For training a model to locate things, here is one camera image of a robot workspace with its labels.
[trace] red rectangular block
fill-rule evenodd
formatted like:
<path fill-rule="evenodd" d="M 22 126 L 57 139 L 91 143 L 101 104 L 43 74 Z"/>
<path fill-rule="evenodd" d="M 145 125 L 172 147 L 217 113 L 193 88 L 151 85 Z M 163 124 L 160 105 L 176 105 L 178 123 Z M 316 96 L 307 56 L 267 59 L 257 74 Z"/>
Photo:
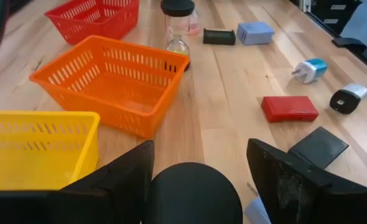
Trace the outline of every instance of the red rectangular block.
<path fill-rule="evenodd" d="M 270 123 L 314 121 L 319 115 L 308 96 L 265 96 L 261 106 Z"/>

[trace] wooden surface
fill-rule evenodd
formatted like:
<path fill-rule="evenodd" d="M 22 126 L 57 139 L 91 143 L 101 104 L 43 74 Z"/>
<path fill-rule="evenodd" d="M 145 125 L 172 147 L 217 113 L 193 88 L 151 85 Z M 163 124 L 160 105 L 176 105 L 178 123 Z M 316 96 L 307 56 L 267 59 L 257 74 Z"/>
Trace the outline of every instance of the wooden surface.
<path fill-rule="evenodd" d="M 40 86 L 28 81 L 39 67 L 70 49 L 44 12 L 66 0 L 35 0 L 12 16 L 0 48 L 0 110 L 62 110 Z M 239 22 L 264 21 L 275 30 L 269 45 L 203 45 L 202 34 L 186 38 L 191 69 L 157 134 L 154 174 L 172 164 L 208 164 L 232 181 L 243 207 L 255 198 L 246 160 L 248 138 L 288 150 L 318 126 L 350 147 L 327 170 L 367 186 L 367 98 L 351 115 L 332 111 L 332 94 L 349 83 L 367 87 L 367 66 L 287 0 L 197 0 L 201 26 L 234 29 Z M 141 0 L 137 27 L 124 40 L 164 48 L 160 0 Z M 325 76 L 303 85 L 293 67 L 308 58 L 328 63 Z M 263 96 L 307 95 L 320 112 L 313 123 L 269 124 L 260 107 Z M 143 139 L 99 127 L 102 166 Z"/>

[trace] yellow basket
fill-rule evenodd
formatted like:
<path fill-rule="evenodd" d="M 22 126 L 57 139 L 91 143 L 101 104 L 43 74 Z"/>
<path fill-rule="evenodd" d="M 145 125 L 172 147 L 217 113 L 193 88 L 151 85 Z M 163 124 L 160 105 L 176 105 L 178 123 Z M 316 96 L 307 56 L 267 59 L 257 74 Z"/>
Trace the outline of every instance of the yellow basket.
<path fill-rule="evenodd" d="M 98 162 L 94 112 L 0 111 L 0 190 L 56 190 Z"/>

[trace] basket slot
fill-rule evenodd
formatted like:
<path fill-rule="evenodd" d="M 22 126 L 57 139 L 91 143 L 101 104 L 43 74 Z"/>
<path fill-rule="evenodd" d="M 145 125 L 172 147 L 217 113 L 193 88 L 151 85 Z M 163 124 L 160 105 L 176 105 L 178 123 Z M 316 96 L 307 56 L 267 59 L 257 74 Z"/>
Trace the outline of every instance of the basket slot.
<path fill-rule="evenodd" d="M 80 31 L 82 31 L 84 29 L 84 26 L 83 25 L 72 25 L 70 27 L 68 27 L 68 31 L 72 34 L 77 34 L 79 33 Z"/>
<path fill-rule="evenodd" d="M 22 122 L 22 121 L 0 121 L 0 136 L 4 134 L 72 134 L 75 136 L 86 135 L 90 129 L 85 122 Z"/>
<path fill-rule="evenodd" d="M 128 50 L 104 47 L 103 56 L 105 57 L 105 70 L 107 72 L 162 88 L 166 88 L 178 72 L 178 66 L 174 63 Z"/>
<path fill-rule="evenodd" d="M 127 19 L 128 17 L 132 16 L 132 10 L 126 9 L 125 7 L 132 4 L 133 1 L 117 1 L 117 4 L 115 5 L 104 5 L 103 6 L 103 13 L 105 17 L 112 17 L 116 13 L 119 12 L 126 12 L 128 14 L 123 14 L 123 16 L 120 19 Z"/>
<path fill-rule="evenodd" d="M 93 61 L 90 51 L 84 51 L 79 56 L 67 58 L 67 63 L 48 76 L 49 83 L 64 86 L 69 90 L 82 91 L 101 72 Z"/>
<path fill-rule="evenodd" d="M 84 141 L 19 141 L 0 139 L 0 150 L 20 151 L 80 151 Z"/>
<path fill-rule="evenodd" d="M 100 11 L 97 9 L 93 12 L 89 12 L 89 15 L 83 18 L 83 20 L 87 22 L 98 22 L 99 19 L 102 19 L 102 17 Z"/>
<path fill-rule="evenodd" d="M 66 19 L 79 19 L 89 10 L 95 8 L 95 6 L 95 0 L 87 0 L 82 2 L 81 4 L 72 4 L 72 8 L 61 12 L 60 16 Z"/>
<path fill-rule="evenodd" d="M 131 4 L 132 0 L 103 0 L 104 7 L 124 7 Z"/>
<path fill-rule="evenodd" d="M 146 130 L 138 128 L 144 126 L 142 124 L 141 117 L 139 117 L 138 115 L 119 112 L 116 113 L 116 115 L 114 116 L 114 120 L 114 122 L 119 125 L 119 128 L 123 128 L 130 133 L 145 135 L 144 132 Z"/>

